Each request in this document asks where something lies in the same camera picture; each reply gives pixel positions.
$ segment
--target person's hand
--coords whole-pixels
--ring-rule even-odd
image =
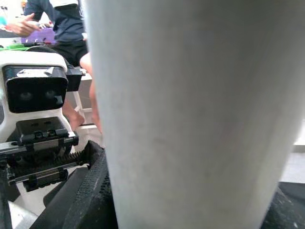
[[[15,22],[8,24],[6,28],[21,37],[28,37],[35,30],[40,31],[40,28],[31,22],[33,18],[34,13],[18,18]]]

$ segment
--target person's leg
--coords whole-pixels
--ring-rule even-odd
[[[91,101],[91,107],[92,107],[92,121],[97,126],[100,132],[102,132],[102,125],[100,121],[99,116],[99,110],[97,107],[97,101],[95,96],[95,85],[94,85],[94,78],[92,74],[92,65],[91,65],[91,59],[90,54],[86,54],[81,58],[80,61],[81,67],[84,68],[92,77],[92,83],[89,90],[89,98]]]
[[[73,46],[68,43],[58,43],[52,47],[56,52],[63,56],[70,64],[78,65],[73,57]],[[70,102],[66,99],[62,107],[62,113],[69,120],[71,129],[74,131],[77,127],[84,123],[85,119],[74,110]]]

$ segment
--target white pole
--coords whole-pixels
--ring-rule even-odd
[[[120,228],[259,228],[301,124],[304,6],[87,2]]]

